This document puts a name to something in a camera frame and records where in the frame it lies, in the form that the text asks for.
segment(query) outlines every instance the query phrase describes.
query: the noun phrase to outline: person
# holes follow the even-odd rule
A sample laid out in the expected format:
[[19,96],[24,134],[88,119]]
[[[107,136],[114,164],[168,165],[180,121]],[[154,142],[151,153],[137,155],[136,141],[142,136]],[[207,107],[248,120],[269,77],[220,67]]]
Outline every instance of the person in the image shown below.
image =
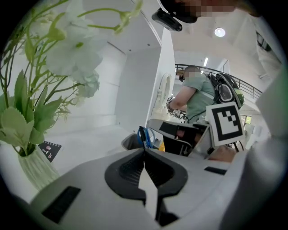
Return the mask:
[[182,75],[184,82],[175,99],[167,104],[169,110],[186,111],[186,117],[194,123],[200,116],[205,117],[206,106],[214,103],[215,89],[200,70],[195,66],[188,66]]
[[247,0],[165,0],[165,2],[172,3],[174,7],[181,9],[184,14],[189,13],[196,20],[199,17],[221,16],[235,9],[245,11],[250,15],[255,27],[256,50],[268,76],[275,79],[282,64],[287,61],[272,29]]

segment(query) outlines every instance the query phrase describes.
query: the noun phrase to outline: white vase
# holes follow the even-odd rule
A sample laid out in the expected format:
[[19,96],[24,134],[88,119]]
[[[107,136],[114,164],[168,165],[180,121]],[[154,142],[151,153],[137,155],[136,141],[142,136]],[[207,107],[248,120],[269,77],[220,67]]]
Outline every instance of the white vase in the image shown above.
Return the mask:
[[59,177],[58,172],[36,145],[28,156],[18,155],[19,163],[31,184],[41,190]]

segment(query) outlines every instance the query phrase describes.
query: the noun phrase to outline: railing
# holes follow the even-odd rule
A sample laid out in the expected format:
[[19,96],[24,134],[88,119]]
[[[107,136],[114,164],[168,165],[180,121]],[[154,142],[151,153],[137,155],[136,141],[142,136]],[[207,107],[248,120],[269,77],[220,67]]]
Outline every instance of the railing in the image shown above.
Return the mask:
[[[190,66],[190,65],[175,64],[176,75],[182,75],[187,66]],[[195,66],[195,67],[198,67],[200,69],[200,71],[205,75],[208,75],[210,72],[212,72],[213,74],[222,73],[221,71],[202,67],[202,66]],[[237,77],[234,77],[232,75],[230,75],[230,76],[233,77],[233,79],[236,81],[239,88],[243,92],[249,94],[253,99],[258,99],[261,96],[262,92],[260,90],[258,90],[257,88],[255,88],[254,86],[248,84],[247,82],[245,82],[245,81],[243,81]]]

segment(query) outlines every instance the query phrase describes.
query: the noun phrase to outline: black backpack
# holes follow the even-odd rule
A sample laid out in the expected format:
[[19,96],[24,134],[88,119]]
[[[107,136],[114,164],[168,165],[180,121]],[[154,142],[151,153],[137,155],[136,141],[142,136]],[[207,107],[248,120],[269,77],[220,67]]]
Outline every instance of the black backpack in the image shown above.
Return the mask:
[[244,103],[244,96],[236,81],[232,76],[226,73],[217,73],[214,75],[210,72],[207,76],[215,88],[216,103],[236,102],[240,109]]

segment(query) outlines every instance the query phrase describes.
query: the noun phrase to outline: ceiling light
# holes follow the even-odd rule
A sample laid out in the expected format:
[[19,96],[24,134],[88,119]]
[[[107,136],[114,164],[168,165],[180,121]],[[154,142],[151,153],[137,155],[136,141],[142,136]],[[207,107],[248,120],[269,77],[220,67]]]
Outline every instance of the ceiling light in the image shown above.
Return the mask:
[[204,65],[203,65],[203,66],[206,66],[206,65],[207,65],[207,61],[208,61],[208,58],[205,58],[205,62],[204,62]]
[[217,37],[224,37],[226,34],[225,30],[222,28],[216,28],[214,33]]

